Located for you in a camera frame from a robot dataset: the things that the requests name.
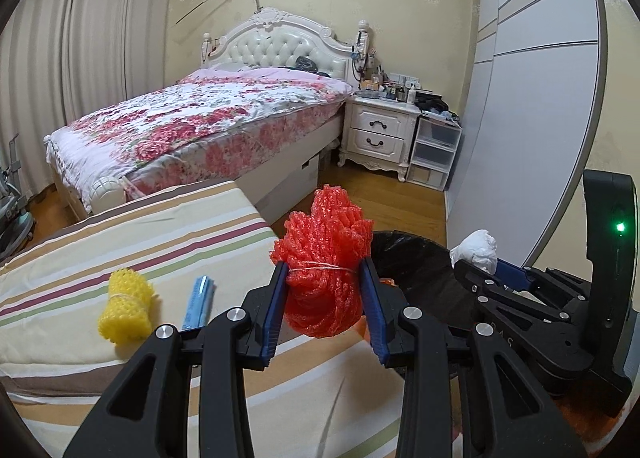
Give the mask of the white tissue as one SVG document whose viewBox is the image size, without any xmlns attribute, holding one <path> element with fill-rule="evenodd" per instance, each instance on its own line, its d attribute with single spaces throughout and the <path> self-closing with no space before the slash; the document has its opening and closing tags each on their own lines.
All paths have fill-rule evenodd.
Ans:
<svg viewBox="0 0 640 458">
<path fill-rule="evenodd" d="M 451 266 L 463 261 L 495 274 L 498 266 L 497 241 L 486 229 L 478 229 L 449 251 Z"/>
</svg>

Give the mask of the yellow foam net roll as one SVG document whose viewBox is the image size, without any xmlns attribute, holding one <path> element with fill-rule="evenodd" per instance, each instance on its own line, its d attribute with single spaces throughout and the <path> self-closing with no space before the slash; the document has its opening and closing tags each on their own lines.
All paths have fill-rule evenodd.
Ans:
<svg viewBox="0 0 640 458">
<path fill-rule="evenodd" d="M 146 339 L 152 332 L 152 285 L 131 268 L 115 270 L 108 279 L 107 302 L 98 319 L 103 339 L 127 345 Z"/>
</svg>

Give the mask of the blue packet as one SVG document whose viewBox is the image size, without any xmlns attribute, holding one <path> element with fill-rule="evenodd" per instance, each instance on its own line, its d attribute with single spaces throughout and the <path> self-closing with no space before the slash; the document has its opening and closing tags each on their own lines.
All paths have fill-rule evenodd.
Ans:
<svg viewBox="0 0 640 458">
<path fill-rule="evenodd" d="M 208 324 L 215 290 L 216 285 L 212 278 L 201 276 L 195 279 L 183 317 L 183 331 L 202 328 Z"/>
</svg>

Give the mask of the red foam net roll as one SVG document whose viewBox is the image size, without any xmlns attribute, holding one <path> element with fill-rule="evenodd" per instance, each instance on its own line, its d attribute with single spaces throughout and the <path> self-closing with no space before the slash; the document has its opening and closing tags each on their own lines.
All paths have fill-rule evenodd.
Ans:
<svg viewBox="0 0 640 458">
<path fill-rule="evenodd" d="M 291 213 L 284 228 L 270 259 L 288 265 L 288 326 L 316 339 L 352 328 L 363 312 L 359 272 L 371 255 L 373 222 L 344 188 L 325 185 L 314 192 L 310 212 Z"/>
</svg>

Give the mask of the black trash bin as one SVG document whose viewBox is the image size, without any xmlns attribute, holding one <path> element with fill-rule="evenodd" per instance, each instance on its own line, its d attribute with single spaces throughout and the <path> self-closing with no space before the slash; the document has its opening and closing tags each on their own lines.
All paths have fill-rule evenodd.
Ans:
<svg viewBox="0 0 640 458">
<path fill-rule="evenodd" d="M 414 233 L 378 230 L 371 259 L 378 278 L 399 288 L 410 305 L 431 314 L 451 333 L 471 332 L 475 296 L 454 277 L 445 247 Z"/>
</svg>

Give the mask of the orange plastic bag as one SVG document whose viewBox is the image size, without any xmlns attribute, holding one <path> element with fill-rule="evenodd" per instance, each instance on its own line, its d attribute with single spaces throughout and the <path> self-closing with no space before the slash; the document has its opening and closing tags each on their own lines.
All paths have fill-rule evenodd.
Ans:
<svg viewBox="0 0 640 458">
<path fill-rule="evenodd" d="M 504 285 L 504 288 L 521 295 L 521 293 L 509 288 L 507 285 Z M 572 309 L 570 306 L 570 300 L 574 299 L 574 297 L 577 297 L 579 300 L 585 300 L 585 296 L 577 294 L 572 289 L 567 288 L 566 285 L 561 285 L 558 281 L 549 277 L 538 278 L 534 282 L 533 288 L 534 293 L 532 296 L 522 296 L 527 297 L 527 299 L 532 301 L 539 302 L 540 304 L 564 309 L 567 313 Z M 528 369 L 533 372 L 533 375 L 554 401 L 556 407 L 560 409 L 564 419 L 570 424 L 582 440 L 582 444 L 585 449 L 590 438 L 602 435 L 606 430 L 612 428 L 613 423 L 623 415 L 624 409 L 630 400 L 631 392 L 618 415 L 614 418 L 608 417 L 603 412 L 600 412 L 600 410 L 594 408 L 593 404 L 588 402 L 588 400 L 585 400 L 584 397 L 574 394 L 574 392 L 570 390 L 570 385 L 566 381 L 562 380 L 562 378 L 558 377 L 558 375 L 553 372 L 553 368 L 542 368 L 536 362 L 528 358 L 526 354 L 518 352 L 518 350 L 513 347 L 512 341 L 504 334 L 504 332 L 498 330 L 495 322 L 491 321 L 488 317 L 480 317 L 480 304 L 477 303 L 476 295 L 473 295 L 475 296 L 474 326 L 480 322 L 488 323 L 488 325 L 494 328 L 500 337 L 509 344 L 510 348 L 518 354 L 518 357 L 520 357 Z M 452 380 L 450 382 L 450 386 L 454 434 L 461 435 L 462 419 L 459 383 L 456 380 Z"/>
</svg>

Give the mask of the white wardrobe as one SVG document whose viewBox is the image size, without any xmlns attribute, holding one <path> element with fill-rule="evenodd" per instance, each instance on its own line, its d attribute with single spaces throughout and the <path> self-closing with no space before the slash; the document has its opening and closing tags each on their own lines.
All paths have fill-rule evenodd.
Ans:
<svg viewBox="0 0 640 458">
<path fill-rule="evenodd" d="M 602 0 L 480 0 L 447 239 L 486 229 L 529 264 L 559 224 L 596 132 L 606 71 Z"/>
</svg>

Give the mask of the plastic drawer unit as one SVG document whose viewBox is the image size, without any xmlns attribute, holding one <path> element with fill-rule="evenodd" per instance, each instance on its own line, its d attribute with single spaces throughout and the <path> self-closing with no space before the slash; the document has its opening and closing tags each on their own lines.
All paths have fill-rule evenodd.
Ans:
<svg viewBox="0 0 640 458">
<path fill-rule="evenodd" d="M 457 158 L 462 128 L 456 122 L 421 115 L 409 157 L 407 181 L 444 191 Z"/>
</svg>

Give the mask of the striped bed sheet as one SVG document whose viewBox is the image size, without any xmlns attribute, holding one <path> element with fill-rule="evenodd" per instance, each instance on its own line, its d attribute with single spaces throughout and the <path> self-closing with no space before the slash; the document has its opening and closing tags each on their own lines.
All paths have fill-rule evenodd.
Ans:
<svg viewBox="0 0 640 458">
<path fill-rule="evenodd" d="M 196 279 L 213 310 L 268 282 L 276 237 L 232 183 L 186 186 L 81 222 L 1 266 L 1 383 L 32 436 L 61 456 L 130 356 L 99 333 L 108 281 L 129 268 L 152 287 L 153 325 L 180 326 Z M 329 339 L 283 329 L 276 356 L 245 376 L 259 457 L 390 457 L 401 378 L 362 325 Z"/>
</svg>

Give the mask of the white nightstand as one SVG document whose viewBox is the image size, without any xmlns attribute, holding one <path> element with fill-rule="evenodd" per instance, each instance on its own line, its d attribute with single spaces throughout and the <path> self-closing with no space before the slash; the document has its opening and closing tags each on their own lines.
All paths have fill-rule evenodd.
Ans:
<svg viewBox="0 0 640 458">
<path fill-rule="evenodd" d="M 355 162 L 369 171 L 395 172 L 404 183 L 420 110 L 409 103 L 352 96 L 346 101 L 337 165 Z"/>
</svg>

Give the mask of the grey office chair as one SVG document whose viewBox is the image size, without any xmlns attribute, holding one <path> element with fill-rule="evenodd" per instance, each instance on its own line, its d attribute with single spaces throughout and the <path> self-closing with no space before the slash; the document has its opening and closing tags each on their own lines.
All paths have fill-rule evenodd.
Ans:
<svg viewBox="0 0 640 458">
<path fill-rule="evenodd" d="M 1 262 L 20 251 L 34 237 L 35 218 L 27 210 L 28 200 L 21 190 L 18 172 L 22 163 L 17 156 L 16 133 L 9 142 L 9 164 L 1 170 Z"/>
</svg>

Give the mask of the floral bed with quilt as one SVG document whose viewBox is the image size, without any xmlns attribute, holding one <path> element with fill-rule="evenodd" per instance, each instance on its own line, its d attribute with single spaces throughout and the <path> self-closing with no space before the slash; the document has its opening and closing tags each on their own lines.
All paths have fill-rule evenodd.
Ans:
<svg viewBox="0 0 640 458">
<path fill-rule="evenodd" d="M 339 78 L 286 66 L 199 69 L 86 114 L 43 144 L 61 185 L 91 214 L 99 183 L 132 201 L 239 178 L 332 120 L 353 92 Z"/>
</svg>

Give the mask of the white tufted headboard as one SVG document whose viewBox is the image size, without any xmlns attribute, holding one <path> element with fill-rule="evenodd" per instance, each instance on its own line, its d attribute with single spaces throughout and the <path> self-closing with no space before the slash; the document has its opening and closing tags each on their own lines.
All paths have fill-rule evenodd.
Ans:
<svg viewBox="0 0 640 458">
<path fill-rule="evenodd" d="M 288 66 L 306 58 L 318 70 L 352 85 L 356 80 L 356 54 L 368 47 L 369 22 L 358 22 L 356 42 L 337 40 L 332 28 L 311 18 L 266 7 L 231 31 L 213 39 L 203 35 L 201 66 L 213 68 L 235 63 L 243 66 Z"/>
</svg>

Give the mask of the beige curtains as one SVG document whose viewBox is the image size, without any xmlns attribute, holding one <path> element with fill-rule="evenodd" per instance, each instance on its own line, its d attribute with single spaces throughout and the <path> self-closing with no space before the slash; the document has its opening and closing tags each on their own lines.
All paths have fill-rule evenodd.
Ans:
<svg viewBox="0 0 640 458">
<path fill-rule="evenodd" d="M 162 87 L 169 0 L 20 0 L 1 33 L 1 160 L 16 144 L 32 197 L 52 184 L 44 138 Z"/>
</svg>

